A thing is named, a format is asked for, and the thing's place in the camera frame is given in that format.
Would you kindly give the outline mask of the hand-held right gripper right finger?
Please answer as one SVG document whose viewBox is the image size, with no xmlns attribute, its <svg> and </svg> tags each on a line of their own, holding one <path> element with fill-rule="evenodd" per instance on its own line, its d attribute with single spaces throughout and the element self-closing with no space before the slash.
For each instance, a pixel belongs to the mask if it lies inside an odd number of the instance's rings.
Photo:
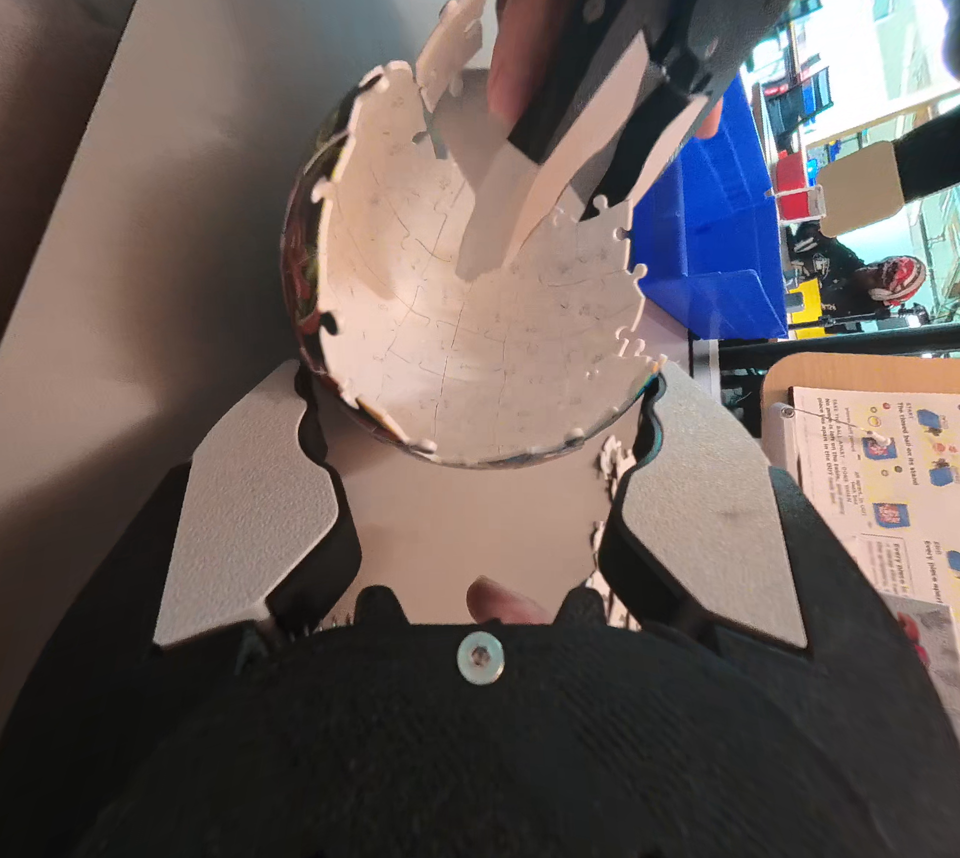
<svg viewBox="0 0 960 858">
<path fill-rule="evenodd" d="M 673 362 L 645 389 L 598 552 L 639 624 L 707 641 L 718 629 L 788 651 L 809 644 L 770 477 L 757 444 Z"/>
</svg>

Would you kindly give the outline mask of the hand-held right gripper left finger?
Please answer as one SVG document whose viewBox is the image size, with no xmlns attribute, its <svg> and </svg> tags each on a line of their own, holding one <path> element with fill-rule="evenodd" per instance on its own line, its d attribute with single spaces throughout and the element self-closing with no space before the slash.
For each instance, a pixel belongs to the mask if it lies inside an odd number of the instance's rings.
<svg viewBox="0 0 960 858">
<path fill-rule="evenodd" d="M 286 361 L 192 457 L 153 643 L 179 646 L 244 623 L 310 635 L 361 563 L 311 380 Z"/>
</svg>

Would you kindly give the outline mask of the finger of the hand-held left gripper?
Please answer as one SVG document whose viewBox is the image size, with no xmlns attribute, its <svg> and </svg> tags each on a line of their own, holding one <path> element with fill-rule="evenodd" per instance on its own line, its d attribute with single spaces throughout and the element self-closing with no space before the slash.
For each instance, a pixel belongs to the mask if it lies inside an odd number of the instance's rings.
<svg viewBox="0 0 960 858">
<path fill-rule="evenodd" d="M 658 84 L 633 111 L 580 221 L 627 202 L 636 205 L 660 178 L 712 107 L 709 94 Z"/>
<path fill-rule="evenodd" d="M 512 127 L 489 110 L 478 72 L 458 98 L 458 166 L 474 204 L 458 276 L 510 264 L 585 168 L 608 168 L 652 81 L 648 27 L 663 28 L 666 0 L 583 0 L 546 76 Z"/>
</svg>

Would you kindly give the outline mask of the colourful cartoon puzzle ball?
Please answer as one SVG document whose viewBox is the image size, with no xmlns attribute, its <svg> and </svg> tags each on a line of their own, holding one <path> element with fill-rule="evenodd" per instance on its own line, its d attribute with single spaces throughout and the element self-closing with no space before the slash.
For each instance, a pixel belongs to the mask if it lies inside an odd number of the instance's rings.
<svg viewBox="0 0 960 858">
<path fill-rule="evenodd" d="M 488 0 L 450 0 L 414 65 L 370 70 L 321 126 L 281 238 L 306 367 L 370 432 L 455 468 L 537 463 L 610 427 L 665 358 L 640 336 L 630 198 L 569 185 L 510 263 L 456 273 L 494 152 Z"/>
</svg>

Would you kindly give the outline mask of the loose puzzle piece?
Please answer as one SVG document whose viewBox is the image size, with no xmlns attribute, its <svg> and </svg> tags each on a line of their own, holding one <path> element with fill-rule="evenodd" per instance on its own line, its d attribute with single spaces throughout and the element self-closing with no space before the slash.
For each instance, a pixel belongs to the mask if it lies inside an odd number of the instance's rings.
<svg viewBox="0 0 960 858">
<path fill-rule="evenodd" d="M 611 503 L 616 500 L 623 479 L 636 466 L 637 459 L 631 447 L 614 434 L 605 438 L 596 459 L 596 467 Z"/>
</svg>

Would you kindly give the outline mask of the person's right hand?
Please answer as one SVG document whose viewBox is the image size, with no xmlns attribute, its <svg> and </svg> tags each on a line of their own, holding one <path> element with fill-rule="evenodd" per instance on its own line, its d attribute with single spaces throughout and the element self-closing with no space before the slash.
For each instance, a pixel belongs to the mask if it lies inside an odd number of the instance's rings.
<svg viewBox="0 0 960 858">
<path fill-rule="evenodd" d="M 467 588 L 465 603 L 477 625 L 549 625 L 554 619 L 554 613 L 536 601 L 486 576 Z"/>
</svg>

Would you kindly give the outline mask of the blue plastic bin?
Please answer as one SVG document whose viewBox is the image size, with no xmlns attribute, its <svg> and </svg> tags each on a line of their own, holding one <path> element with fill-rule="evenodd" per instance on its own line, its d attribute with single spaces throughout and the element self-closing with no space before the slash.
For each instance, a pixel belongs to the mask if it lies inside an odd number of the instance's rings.
<svg viewBox="0 0 960 858">
<path fill-rule="evenodd" d="M 692 138 L 633 210 L 630 261 L 648 300 L 701 340 L 787 336 L 776 199 L 744 84 L 719 128 Z"/>
</svg>

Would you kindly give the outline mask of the printed instruction sheet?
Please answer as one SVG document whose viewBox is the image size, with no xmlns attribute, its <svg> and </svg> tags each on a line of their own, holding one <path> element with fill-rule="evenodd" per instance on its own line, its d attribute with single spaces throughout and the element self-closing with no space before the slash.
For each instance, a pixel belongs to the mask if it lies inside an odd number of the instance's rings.
<svg viewBox="0 0 960 858">
<path fill-rule="evenodd" d="M 959 606 L 959 396 L 794 386 L 807 499 L 887 595 Z"/>
</svg>

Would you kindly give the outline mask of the printed paper sheet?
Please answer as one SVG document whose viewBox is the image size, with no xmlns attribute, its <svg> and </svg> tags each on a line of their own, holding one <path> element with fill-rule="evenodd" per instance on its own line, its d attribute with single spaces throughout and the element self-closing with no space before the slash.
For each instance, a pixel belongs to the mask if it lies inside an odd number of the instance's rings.
<svg viewBox="0 0 960 858">
<path fill-rule="evenodd" d="M 886 593 L 880 597 L 911 642 L 935 687 L 957 703 L 959 650 L 950 607 Z"/>
</svg>

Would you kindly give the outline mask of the person's leg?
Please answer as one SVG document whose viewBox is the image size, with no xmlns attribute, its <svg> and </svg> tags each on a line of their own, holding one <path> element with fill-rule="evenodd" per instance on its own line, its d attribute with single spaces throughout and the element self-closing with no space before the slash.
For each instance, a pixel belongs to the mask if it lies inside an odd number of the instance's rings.
<svg viewBox="0 0 960 858">
<path fill-rule="evenodd" d="M 1 331 L 135 0 L 1 0 Z"/>
</svg>

